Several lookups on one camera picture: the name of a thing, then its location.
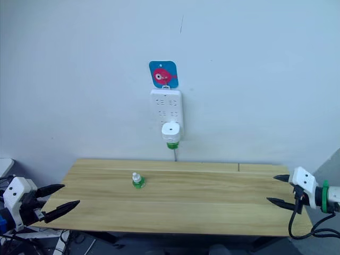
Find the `red fish cartoon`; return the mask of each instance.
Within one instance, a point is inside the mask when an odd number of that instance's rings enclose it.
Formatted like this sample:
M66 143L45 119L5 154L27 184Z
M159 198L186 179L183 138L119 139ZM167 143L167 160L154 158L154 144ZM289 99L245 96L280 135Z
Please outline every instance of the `red fish cartoon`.
M164 68L157 68L154 70L155 81L161 85L167 85L172 78L177 79L177 75L171 75Z

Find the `plug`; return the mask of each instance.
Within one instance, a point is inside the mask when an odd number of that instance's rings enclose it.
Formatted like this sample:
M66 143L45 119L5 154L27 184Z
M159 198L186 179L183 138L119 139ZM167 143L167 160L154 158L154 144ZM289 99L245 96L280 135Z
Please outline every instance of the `plug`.
M176 122L167 122L161 128L161 134L169 149L175 150L179 147L181 139L181 128Z

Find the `socket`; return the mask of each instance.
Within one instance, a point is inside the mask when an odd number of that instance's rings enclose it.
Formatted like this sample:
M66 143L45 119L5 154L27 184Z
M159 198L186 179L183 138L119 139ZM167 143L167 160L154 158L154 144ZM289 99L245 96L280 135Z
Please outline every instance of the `socket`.
M151 105L157 116L160 129L166 122L176 122L184 134L182 93L179 90L152 89Z

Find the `wood grain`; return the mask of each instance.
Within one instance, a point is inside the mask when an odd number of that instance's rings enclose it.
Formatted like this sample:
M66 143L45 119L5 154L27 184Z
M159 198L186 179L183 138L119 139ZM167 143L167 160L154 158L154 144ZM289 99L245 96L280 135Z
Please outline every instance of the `wood grain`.
M143 189L131 176L146 177ZM291 211L266 197L293 202L292 187L273 179L282 166L79 159L44 209L80 199L67 215L37 226L89 231L287 236ZM304 211L294 234L311 229Z

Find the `sticker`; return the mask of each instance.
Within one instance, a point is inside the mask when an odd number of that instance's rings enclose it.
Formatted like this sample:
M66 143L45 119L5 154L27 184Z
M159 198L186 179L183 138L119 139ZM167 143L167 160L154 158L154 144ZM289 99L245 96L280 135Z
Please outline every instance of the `sticker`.
M149 63L152 81L157 88L179 86L176 64L172 61L151 61Z

